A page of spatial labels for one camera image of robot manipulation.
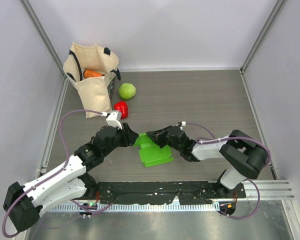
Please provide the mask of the green paper box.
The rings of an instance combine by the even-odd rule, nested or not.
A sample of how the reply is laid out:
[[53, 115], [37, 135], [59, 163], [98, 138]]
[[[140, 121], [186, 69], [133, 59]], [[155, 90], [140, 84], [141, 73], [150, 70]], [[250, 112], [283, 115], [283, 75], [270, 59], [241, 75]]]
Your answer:
[[133, 146], [139, 148], [139, 159], [145, 168], [170, 163], [174, 160], [168, 145], [160, 148], [146, 133], [140, 133]]

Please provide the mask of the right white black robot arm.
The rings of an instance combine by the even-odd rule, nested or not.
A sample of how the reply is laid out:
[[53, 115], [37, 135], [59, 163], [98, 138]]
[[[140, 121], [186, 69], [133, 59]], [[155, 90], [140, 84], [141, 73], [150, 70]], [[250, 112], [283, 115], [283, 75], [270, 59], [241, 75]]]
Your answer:
[[148, 131], [146, 135], [160, 148], [169, 146], [176, 150], [188, 162], [226, 159], [231, 167], [223, 171], [214, 188], [223, 198], [232, 194], [243, 181], [256, 180], [271, 161], [270, 150], [265, 145], [237, 129], [228, 136], [212, 140], [191, 139], [179, 126]]

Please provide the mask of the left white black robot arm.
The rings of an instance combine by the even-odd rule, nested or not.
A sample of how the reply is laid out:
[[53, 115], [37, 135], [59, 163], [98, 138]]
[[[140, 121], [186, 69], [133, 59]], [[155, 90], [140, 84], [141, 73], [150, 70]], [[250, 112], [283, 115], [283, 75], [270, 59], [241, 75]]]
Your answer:
[[116, 148], [134, 145], [138, 137], [127, 123], [120, 127], [103, 126], [88, 143], [68, 155], [64, 163], [23, 185], [12, 183], [3, 202], [6, 212], [3, 235], [10, 237], [6, 232], [7, 220], [11, 220], [16, 231], [21, 233], [62, 202], [81, 197], [92, 199], [97, 192], [97, 183], [88, 172], [103, 163]]

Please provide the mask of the red bell pepper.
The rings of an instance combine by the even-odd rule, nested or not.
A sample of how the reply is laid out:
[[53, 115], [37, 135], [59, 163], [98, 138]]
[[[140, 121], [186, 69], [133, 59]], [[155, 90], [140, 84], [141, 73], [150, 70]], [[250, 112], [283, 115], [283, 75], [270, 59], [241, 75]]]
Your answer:
[[121, 112], [121, 119], [126, 119], [129, 115], [128, 105], [125, 101], [119, 101], [115, 103], [114, 109]]

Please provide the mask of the green cabbage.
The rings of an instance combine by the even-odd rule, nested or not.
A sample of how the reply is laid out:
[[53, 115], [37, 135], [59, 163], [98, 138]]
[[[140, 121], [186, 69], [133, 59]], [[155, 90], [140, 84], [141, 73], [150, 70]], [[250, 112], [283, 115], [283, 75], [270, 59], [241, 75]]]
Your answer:
[[136, 92], [135, 86], [131, 83], [123, 83], [118, 89], [118, 94], [123, 100], [132, 99], [136, 95]]

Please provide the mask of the beige canvas tote bag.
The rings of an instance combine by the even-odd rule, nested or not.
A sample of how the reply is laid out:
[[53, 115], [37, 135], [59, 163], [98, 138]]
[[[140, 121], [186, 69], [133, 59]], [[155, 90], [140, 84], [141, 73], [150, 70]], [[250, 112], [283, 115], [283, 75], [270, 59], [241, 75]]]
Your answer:
[[[85, 110], [112, 111], [111, 97], [115, 80], [121, 80], [118, 65], [117, 55], [107, 47], [72, 44], [63, 64], [63, 72], [77, 90]], [[103, 73], [104, 76], [85, 78], [86, 69]]]

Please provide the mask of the orange carrot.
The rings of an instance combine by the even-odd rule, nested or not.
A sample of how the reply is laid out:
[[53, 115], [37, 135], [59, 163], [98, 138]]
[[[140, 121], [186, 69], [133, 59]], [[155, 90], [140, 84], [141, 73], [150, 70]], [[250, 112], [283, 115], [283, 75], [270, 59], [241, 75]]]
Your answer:
[[86, 70], [83, 72], [83, 76], [84, 76], [85, 78], [98, 78], [98, 77], [103, 77], [104, 74], [101, 73], [101, 72], [92, 70], [92, 69], [86, 69]]

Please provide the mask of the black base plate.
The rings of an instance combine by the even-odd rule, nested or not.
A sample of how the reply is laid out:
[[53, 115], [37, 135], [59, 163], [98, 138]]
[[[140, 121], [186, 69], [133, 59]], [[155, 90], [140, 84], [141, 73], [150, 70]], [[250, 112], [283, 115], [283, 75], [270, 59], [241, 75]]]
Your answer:
[[214, 181], [99, 182], [92, 196], [75, 200], [96, 200], [101, 204], [170, 205], [178, 197], [181, 205], [211, 204], [214, 199], [246, 198], [244, 185], [222, 190]]

